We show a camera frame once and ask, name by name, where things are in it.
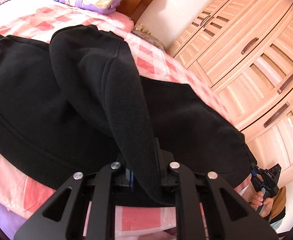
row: brown handle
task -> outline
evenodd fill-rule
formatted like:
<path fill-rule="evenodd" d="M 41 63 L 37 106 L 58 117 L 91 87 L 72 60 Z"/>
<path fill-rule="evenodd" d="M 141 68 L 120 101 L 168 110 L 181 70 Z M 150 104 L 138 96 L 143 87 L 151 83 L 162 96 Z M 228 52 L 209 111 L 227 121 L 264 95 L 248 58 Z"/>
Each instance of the brown handle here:
<path fill-rule="evenodd" d="M 278 93 L 282 93 L 283 89 L 285 89 L 285 87 L 292 81 L 293 79 L 293 73 L 288 77 L 288 79 L 282 84 L 282 86 L 280 86 L 280 88 L 278 89 Z"/>
<path fill-rule="evenodd" d="M 212 20 L 214 18 L 214 16 L 212 16 L 211 18 L 209 18 L 209 20 L 207 20 L 207 22 L 205 23 L 205 25 L 203 25 L 203 28 L 205 28 L 205 26 L 209 23 L 210 20 Z"/>
<path fill-rule="evenodd" d="M 285 109 L 289 107 L 289 102 L 286 102 L 283 106 L 280 107 L 278 111 L 276 111 L 265 123 L 264 127 L 267 127 L 270 123 L 274 121 L 275 118 L 277 118 Z"/>
<path fill-rule="evenodd" d="M 205 21 L 205 19 L 207 19 L 207 18 L 209 18 L 209 17 L 210 17 L 210 15 L 208 15 L 207 17 L 205 17 L 205 18 L 203 19 L 203 21 L 200 23 L 200 26 L 202 26 L 203 23 L 204 23 L 204 21 Z"/>
<path fill-rule="evenodd" d="M 255 37 L 253 40 L 251 40 L 245 47 L 244 47 L 244 49 L 241 51 L 241 54 L 243 55 L 245 52 L 246 52 L 246 50 L 252 45 L 252 43 L 254 43 L 254 42 L 256 42 L 256 41 L 258 41 L 259 40 L 259 38 L 258 37 Z"/>

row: wooden wardrobe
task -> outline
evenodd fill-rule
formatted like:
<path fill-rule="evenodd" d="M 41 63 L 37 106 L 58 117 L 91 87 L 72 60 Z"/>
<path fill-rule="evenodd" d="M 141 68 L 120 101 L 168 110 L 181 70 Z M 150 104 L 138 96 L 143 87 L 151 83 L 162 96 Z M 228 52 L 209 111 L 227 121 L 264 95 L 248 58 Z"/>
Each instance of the wooden wardrobe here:
<path fill-rule="evenodd" d="M 293 180 L 293 0 L 213 0 L 168 53 L 221 97 L 262 168 Z"/>

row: metal screw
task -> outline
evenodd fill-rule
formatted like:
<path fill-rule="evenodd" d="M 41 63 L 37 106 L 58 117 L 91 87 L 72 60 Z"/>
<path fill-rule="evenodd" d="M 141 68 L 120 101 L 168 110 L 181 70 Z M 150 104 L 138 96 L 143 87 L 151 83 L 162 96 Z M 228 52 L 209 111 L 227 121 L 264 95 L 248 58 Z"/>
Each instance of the metal screw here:
<path fill-rule="evenodd" d="M 208 173 L 208 177 L 209 177 L 209 179 L 216 179 L 217 178 L 217 173 L 214 172 L 214 171 L 210 171 Z"/>
<path fill-rule="evenodd" d="M 178 169 L 180 167 L 180 163 L 178 163 L 178 162 L 171 162 L 170 163 L 170 167 L 172 169 Z"/>
<path fill-rule="evenodd" d="M 120 167 L 121 167 L 121 163 L 119 163 L 119 162 L 111 163 L 111 168 L 114 169 L 114 170 L 117 170 Z"/>
<path fill-rule="evenodd" d="M 83 178 L 83 173 L 82 172 L 76 172 L 73 174 L 74 179 L 82 179 Z"/>

